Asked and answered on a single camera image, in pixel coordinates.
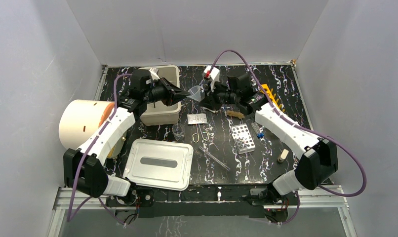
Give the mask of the clear plastic funnel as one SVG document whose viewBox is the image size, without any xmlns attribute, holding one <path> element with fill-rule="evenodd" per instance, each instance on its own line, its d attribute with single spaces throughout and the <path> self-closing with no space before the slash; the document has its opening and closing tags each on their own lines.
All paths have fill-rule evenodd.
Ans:
<svg viewBox="0 0 398 237">
<path fill-rule="evenodd" d="M 189 95 L 187 96 L 188 98 L 198 102 L 203 100 L 202 87 L 200 85 L 195 85 L 191 87 L 188 90 L 188 92 L 189 92 Z"/>
</svg>

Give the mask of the small glass beaker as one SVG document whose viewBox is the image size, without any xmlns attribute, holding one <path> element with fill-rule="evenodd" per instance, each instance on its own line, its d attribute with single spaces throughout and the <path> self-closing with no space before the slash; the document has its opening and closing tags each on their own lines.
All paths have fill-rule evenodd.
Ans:
<svg viewBox="0 0 398 237">
<path fill-rule="evenodd" d="M 174 124 L 172 126 L 172 133 L 176 141 L 183 139 L 185 134 L 184 125 L 181 123 Z"/>
</svg>

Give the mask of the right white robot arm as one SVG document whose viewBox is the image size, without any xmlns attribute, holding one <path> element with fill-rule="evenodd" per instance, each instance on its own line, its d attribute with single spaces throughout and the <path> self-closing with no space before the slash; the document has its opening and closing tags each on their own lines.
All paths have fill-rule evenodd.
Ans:
<svg viewBox="0 0 398 237">
<path fill-rule="evenodd" d="M 202 107 L 215 111 L 229 104 L 236 105 L 244 115 L 254 114 L 257 124 L 272 132 L 299 158 L 296 168 L 268 185 L 271 203 L 281 204 L 292 191 L 314 190 L 338 170 L 337 146 L 289 118 L 262 84 L 254 90 L 248 74 L 228 77 L 227 86 L 220 82 L 216 68 L 206 69 L 202 75 L 208 81 L 200 101 Z"/>
</svg>

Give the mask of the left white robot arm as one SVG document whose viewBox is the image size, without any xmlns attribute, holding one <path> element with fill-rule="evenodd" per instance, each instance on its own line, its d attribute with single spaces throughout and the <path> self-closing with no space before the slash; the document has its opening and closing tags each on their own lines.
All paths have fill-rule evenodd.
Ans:
<svg viewBox="0 0 398 237">
<path fill-rule="evenodd" d="M 122 95 L 114 88 L 115 105 L 111 114 L 82 145 L 65 151 L 64 181 L 67 187 L 72 188 L 73 194 L 79 191 L 92 198 L 118 196 L 124 205 L 132 205 L 137 200 L 137 192 L 130 188 L 128 179 L 106 173 L 107 155 L 146 111 L 148 104 L 161 101 L 169 107 L 186 99 L 190 93 L 166 78 L 154 79 L 152 73 L 144 69 L 121 74 L 114 84 L 123 77 L 129 78 L 130 85 Z"/>
</svg>

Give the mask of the white clay triangle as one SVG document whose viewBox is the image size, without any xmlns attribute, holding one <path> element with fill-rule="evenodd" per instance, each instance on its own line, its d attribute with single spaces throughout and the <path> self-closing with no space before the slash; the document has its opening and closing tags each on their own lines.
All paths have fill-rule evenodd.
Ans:
<svg viewBox="0 0 398 237">
<path fill-rule="evenodd" d="M 214 113 L 214 114 L 216 114 L 218 111 L 217 110 L 215 110 L 215 109 L 210 109 L 210 108 L 207 108 L 207 107 L 204 107 L 204 109 L 206 109 L 207 111 L 210 111 L 210 112 L 212 112 L 212 113 Z"/>
</svg>

